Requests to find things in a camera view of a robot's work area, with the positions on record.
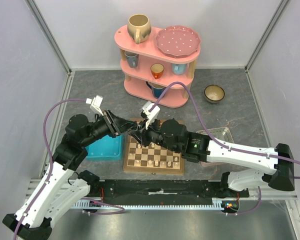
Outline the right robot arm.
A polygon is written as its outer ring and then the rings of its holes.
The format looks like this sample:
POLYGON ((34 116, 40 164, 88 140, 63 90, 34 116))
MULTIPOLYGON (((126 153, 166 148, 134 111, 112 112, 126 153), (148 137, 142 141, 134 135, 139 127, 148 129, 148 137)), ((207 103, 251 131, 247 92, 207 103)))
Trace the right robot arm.
POLYGON ((221 176, 219 191, 225 197, 246 188, 268 185, 270 188, 292 192, 295 190, 293 155, 287 144, 258 148, 222 141, 206 134, 188 131, 174 119, 163 123, 155 120, 146 126, 138 124, 132 134, 144 147, 154 143, 193 163, 228 163, 243 166, 239 172, 225 172, 221 176))

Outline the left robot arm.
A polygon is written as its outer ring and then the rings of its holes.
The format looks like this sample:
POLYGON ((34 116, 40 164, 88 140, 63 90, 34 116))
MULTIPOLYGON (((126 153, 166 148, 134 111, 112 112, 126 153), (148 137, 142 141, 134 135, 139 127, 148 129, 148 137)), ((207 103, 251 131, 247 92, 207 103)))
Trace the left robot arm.
POLYGON ((88 155, 86 147, 104 136, 117 137, 137 128, 136 122, 118 117, 109 110, 94 122, 83 114, 72 116, 61 143, 50 154, 45 176, 27 202, 16 213, 7 214, 2 221, 13 231, 13 239, 47 240, 56 223, 76 202, 87 195, 94 197, 100 191, 99 178, 86 170, 57 196, 88 155))

